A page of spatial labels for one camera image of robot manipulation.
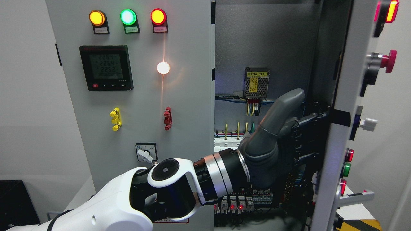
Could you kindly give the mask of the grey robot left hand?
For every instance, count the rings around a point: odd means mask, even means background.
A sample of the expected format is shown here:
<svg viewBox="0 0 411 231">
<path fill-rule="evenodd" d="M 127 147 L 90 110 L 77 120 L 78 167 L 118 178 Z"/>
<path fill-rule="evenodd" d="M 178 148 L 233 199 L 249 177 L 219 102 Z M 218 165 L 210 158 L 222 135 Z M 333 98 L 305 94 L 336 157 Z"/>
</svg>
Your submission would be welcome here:
<svg viewBox="0 0 411 231">
<path fill-rule="evenodd" d="M 304 103 L 300 88 L 280 96 L 239 147 L 251 184 L 269 188 L 294 168 L 321 159 L 329 114 L 321 102 Z"/>
</svg>

